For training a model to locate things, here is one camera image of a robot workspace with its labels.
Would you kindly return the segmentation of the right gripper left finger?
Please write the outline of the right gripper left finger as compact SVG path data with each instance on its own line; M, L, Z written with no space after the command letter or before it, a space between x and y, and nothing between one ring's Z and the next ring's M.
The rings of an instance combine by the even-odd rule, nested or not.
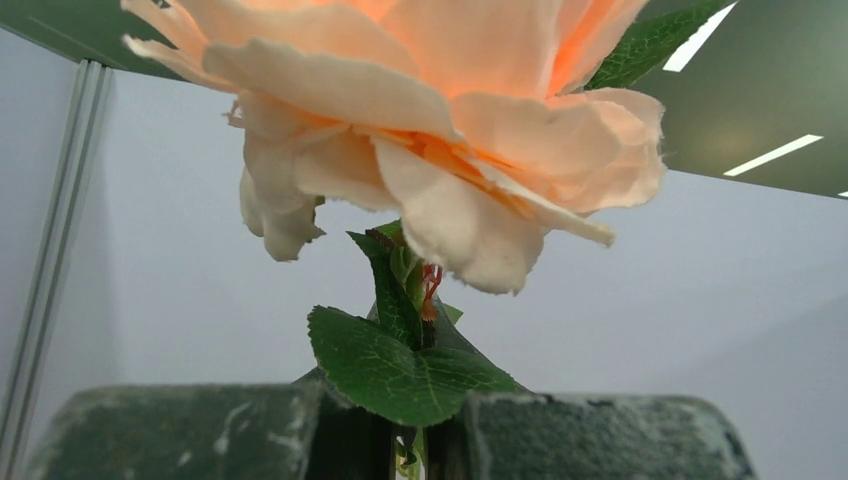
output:
M294 381L323 390L309 448L308 479L387 480L395 477L392 424L355 405L319 368Z

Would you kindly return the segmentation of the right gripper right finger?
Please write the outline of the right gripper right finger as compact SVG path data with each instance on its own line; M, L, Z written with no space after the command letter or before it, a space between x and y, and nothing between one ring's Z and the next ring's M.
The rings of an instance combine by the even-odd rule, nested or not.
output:
M445 304L439 298L433 298L431 303L437 313L436 319L432 322L435 345L468 353L486 366L495 367L495 364L456 328L451 317L457 309ZM427 479L468 479L466 446L464 433L460 427L459 421L450 418L425 429Z

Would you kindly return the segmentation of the red paper flower bouquet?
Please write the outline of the red paper flower bouquet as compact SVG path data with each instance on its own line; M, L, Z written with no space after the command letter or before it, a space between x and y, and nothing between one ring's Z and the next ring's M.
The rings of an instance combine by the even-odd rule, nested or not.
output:
M445 275L517 294L553 232L651 201L662 103L633 89L723 8L642 19L641 1L124 1L135 55L233 95L248 230L278 262L340 200L391 223L353 235L376 318L317 306L318 367L354 405L429 427L470 391L516 389L445 323Z

